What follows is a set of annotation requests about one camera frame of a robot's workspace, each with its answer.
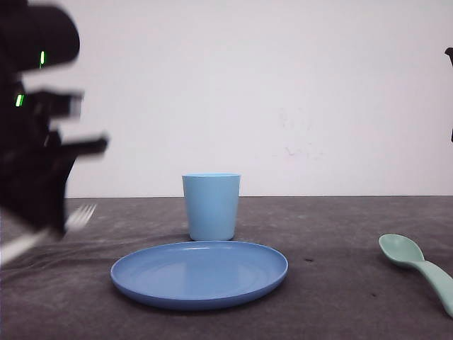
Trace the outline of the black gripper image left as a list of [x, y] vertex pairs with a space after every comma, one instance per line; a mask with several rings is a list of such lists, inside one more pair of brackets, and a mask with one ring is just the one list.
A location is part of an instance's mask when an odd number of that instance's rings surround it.
[[62, 141], [53, 118], [79, 113], [79, 92], [26, 93], [19, 81], [1, 83], [1, 207], [60, 239], [65, 231], [67, 179], [78, 157], [103, 154], [105, 135]]

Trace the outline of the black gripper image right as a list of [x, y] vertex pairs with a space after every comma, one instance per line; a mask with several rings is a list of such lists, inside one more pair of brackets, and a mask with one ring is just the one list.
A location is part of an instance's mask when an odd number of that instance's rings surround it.
[[449, 57], [451, 64], [453, 64], [453, 47], [448, 47], [445, 50], [445, 54]]

